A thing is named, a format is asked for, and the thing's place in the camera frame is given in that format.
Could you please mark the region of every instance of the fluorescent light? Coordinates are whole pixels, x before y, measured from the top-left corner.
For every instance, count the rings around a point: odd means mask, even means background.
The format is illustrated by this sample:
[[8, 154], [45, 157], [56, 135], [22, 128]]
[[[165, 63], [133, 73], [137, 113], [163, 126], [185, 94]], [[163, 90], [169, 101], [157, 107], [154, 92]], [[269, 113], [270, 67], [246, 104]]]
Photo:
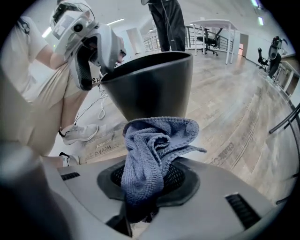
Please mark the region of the fluorescent light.
[[49, 33], [51, 32], [51, 27], [47, 28], [46, 31], [43, 33], [42, 37], [45, 38], [49, 35]]
[[258, 17], [258, 22], [259, 22], [259, 25], [263, 26], [263, 18], [262, 17]]
[[251, 2], [252, 2], [252, 4], [253, 4], [254, 7], [258, 7], [258, 3], [257, 3], [256, 0], [251, 0]]
[[113, 24], [113, 23], [121, 22], [121, 21], [123, 21], [123, 20], [125, 20], [125, 18], [122, 18], [122, 19], [119, 19], [119, 20], [110, 22], [110, 23], [108, 23], [107, 25], [111, 25], [111, 24]]

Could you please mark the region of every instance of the black mesh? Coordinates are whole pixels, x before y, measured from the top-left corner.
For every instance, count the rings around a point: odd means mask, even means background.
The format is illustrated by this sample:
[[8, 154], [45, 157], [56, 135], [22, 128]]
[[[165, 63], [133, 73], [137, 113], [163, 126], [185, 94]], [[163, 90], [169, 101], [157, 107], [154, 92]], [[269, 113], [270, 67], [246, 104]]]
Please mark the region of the black mesh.
[[[124, 165], [122, 167], [119, 167], [111, 174], [112, 182], [118, 185], [119, 187], [121, 186], [124, 167], [125, 167]], [[184, 180], [185, 180], [184, 172], [181, 169], [171, 164], [167, 175], [164, 177], [164, 189], [162, 195], [168, 194], [181, 187]]]

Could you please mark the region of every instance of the office chair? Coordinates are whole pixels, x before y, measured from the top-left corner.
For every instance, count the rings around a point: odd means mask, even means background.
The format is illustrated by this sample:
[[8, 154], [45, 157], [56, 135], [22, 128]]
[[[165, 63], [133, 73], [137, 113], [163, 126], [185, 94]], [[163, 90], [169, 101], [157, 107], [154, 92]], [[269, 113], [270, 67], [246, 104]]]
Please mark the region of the office chair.
[[[219, 45], [219, 41], [220, 41], [220, 32], [222, 31], [223, 28], [220, 28], [219, 32], [217, 32], [215, 34], [215, 37], [214, 38], [209, 38], [208, 37], [208, 29], [205, 28], [204, 31], [205, 31], [205, 44], [206, 44], [206, 47], [205, 47], [205, 54], [207, 54], [207, 51], [211, 51], [213, 54], [216, 54], [216, 56], [218, 56], [218, 53], [212, 49], [210, 49], [210, 46], [213, 46], [213, 47], [217, 47]], [[197, 37], [197, 40], [198, 41], [202, 41], [203, 42], [203, 37]]]
[[258, 48], [258, 63], [260, 64], [259, 66], [259, 69], [263, 69], [264, 71], [266, 71], [267, 67], [265, 66], [268, 66], [268, 60], [263, 58], [262, 57], [262, 49], [261, 48]]

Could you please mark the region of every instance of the metal railing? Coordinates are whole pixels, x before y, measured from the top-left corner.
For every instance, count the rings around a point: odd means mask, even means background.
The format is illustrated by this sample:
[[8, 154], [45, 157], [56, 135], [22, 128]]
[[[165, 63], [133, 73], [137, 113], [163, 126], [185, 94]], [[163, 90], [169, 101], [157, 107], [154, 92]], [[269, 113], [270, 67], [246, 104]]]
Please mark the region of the metal railing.
[[[202, 37], [202, 29], [199, 30], [196, 28], [196, 37]], [[209, 37], [214, 38], [215, 33], [208, 31]], [[220, 36], [218, 46], [214, 47], [214, 49], [219, 49], [223, 51], [227, 51], [227, 45], [228, 45], [228, 39]], [[160, 44], [159, 44], [159, 39], [157, 35], [150, 36], [150, 37], [145, 37], [144, 38], [144, 45], [146, 52], [148, 51], [154, 51], [154, 50], [160, 50]], [[202, 41], [196, 40], [196, 46], [197, 48], [202, 48], [203, 43]], [[186, 49], [194, 49], [195, 48], [195, 34], [194, 34], [194, 29], [193, 27], [186, 26]], [[233, 40], [230, 41], [230, 51], [232, 52], [233, 50]]]

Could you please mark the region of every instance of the microfiber cloth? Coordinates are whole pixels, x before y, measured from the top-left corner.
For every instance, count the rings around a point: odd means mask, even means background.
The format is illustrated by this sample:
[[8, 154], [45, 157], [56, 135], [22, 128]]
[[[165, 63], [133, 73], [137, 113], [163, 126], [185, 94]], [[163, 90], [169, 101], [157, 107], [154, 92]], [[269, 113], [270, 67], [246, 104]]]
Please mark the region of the microfiber cloth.
[[191, 151], [206, 152], [189, 145], [198, 132], [195, 121], [176, 117], [136, 119], [124, 127], [128, 154], [121, 188], [127, 204], [138, 207], [157, 197], [176, 157]]

